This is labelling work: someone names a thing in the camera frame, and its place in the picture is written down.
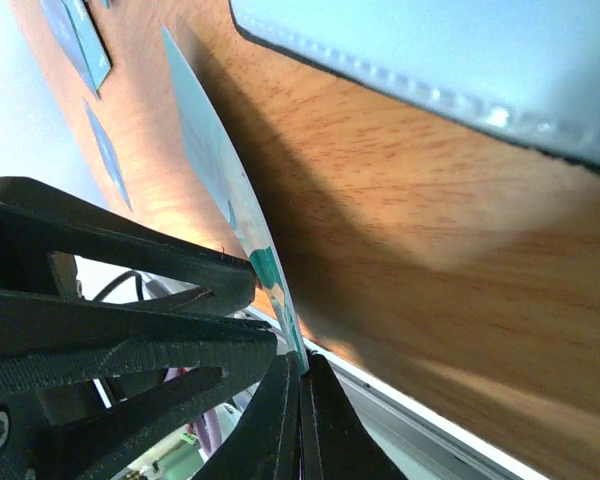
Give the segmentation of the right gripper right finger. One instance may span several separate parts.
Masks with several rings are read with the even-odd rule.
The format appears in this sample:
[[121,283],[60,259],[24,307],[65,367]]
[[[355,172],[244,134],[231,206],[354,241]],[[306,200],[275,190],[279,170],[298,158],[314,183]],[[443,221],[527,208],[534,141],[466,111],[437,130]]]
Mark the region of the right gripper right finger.
[[373,440],[328,360],[308,356],[300,381],[299,441],[304,479],[403,479],[405,475]]

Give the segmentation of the black leather card holder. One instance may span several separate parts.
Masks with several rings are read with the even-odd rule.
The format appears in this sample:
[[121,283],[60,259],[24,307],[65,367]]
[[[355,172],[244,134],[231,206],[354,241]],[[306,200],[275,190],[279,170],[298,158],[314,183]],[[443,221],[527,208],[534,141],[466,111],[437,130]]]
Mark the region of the black leather card holder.
[[600,1],[233,1],[247,40],[600,171]]

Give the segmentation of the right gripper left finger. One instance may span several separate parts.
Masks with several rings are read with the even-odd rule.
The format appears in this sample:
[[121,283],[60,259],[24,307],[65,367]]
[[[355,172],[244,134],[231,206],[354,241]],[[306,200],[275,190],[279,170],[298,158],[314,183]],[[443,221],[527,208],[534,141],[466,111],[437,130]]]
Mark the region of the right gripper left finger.
[[299,386],[297,356],[276,356],[237,426],[195,477],[297,479]]

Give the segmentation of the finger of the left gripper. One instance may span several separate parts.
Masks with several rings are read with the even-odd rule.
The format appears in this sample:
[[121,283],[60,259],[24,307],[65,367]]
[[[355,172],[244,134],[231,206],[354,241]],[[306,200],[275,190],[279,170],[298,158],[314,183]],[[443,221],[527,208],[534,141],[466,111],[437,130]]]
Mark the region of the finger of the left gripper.
[[224,316],[255,296],[255,272],[245,260],[151,230],[38,180],[0,177],[0,289],[62,295],[56,253],[204,289],[156,302],[166,311]]
[[[255,322],[150,313],[0,313],[0,479],[108,479],[176,428],[260,380],[276,336]],[[182,367],[185,374],[63,425],[40,393],[96,378]]]

